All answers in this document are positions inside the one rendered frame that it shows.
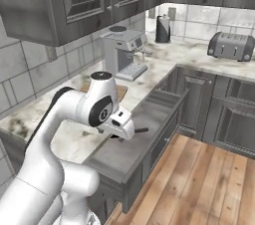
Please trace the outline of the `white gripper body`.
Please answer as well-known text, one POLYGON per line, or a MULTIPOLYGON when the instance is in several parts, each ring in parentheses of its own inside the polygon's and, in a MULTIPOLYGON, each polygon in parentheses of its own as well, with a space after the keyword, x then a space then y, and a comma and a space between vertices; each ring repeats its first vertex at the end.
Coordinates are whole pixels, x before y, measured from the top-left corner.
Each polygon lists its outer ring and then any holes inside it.
POLYGON ((125 140, 131 140, 134 136, 134 124, 131 119, 108 119, 104 123, 104 129, 106 132, 117 135, 125 140))

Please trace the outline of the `open grey drawer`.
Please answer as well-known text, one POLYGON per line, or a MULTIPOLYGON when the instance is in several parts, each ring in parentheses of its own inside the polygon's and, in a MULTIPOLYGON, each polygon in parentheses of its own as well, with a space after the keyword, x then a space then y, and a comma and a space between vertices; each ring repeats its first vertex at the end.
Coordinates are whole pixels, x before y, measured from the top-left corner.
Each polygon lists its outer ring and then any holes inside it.
POLYGON ((123 142, 109 137, 85 161, 100 174, 100 187, 89 198, 95 213, 103 211, 103 202, 109 197, 128 212, 168 145, 164 139, 172 138, 178 128, 186 96, 161 90, 150 92, 132 114, 134 127, 147 127, 148 131, 123 142))

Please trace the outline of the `brown wooden cutting board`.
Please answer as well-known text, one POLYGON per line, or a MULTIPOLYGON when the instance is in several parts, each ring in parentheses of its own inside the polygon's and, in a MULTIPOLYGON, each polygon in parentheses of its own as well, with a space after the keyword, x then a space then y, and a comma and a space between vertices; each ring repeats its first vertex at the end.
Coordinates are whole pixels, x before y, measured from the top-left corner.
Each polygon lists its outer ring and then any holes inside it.
MULTIPOLYGON (((87 92, 89 90, 90 83, 85 82, 83 86, 80 88, 81 92, 87 92)), ((126 95, 128 88, 126 86, 117 85, 117 91, 118 91, 118 101, 121 102, 126 95)))

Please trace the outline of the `dark grey base cupboard door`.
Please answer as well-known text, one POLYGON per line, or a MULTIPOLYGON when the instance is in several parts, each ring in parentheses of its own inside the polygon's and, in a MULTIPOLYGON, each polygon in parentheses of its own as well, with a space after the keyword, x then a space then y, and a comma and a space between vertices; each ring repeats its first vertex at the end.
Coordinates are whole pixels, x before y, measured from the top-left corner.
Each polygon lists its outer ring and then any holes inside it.
POLYGON ((255 159, 255 83, 216 77, 202 141, 255 159))
POLYGON ((176 93, 178 68, 171 70, 165 78, 157 85, 161 91, 176 93))
POLYGON ((208 115, 210 100, 216 76, 202 71, 180 68, 178 90, 183 94, 188 90, 183 102, 180 133, 201 140, 208 115))

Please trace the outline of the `silver coffee machine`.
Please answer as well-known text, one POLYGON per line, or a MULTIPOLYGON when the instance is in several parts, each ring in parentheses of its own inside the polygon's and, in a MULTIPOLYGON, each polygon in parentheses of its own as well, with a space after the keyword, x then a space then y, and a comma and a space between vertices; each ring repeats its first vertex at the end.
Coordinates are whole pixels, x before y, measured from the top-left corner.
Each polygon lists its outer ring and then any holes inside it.
POLYGON ((136 63, 133 59, 136 52, 146 54, 143 49, 147 41, 144 31, 112 26, 101 38, 105 54, 104 69, 115 78, 133 82, 147 70, 146 64, 136 63))

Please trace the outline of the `black paper towel roll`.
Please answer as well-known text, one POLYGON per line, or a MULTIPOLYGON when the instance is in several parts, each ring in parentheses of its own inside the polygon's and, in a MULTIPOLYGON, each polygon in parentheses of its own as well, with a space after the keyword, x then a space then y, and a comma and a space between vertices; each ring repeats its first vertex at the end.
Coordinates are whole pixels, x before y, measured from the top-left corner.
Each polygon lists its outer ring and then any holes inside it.
POLYGON ((170 19, 165 14, 156 18, 155 41, 160 44, 170 42, 170 19))

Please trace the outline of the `grey two-slot toaster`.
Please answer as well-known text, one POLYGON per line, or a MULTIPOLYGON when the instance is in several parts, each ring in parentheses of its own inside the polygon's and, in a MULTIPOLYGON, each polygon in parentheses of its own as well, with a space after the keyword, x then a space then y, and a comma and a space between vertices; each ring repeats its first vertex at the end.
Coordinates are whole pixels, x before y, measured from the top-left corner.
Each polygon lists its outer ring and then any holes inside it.
POLYGON ((251 35, 217 32, 209 41, 207 55, 238 62, 249 62, 255 48, 255 38, 251 35))

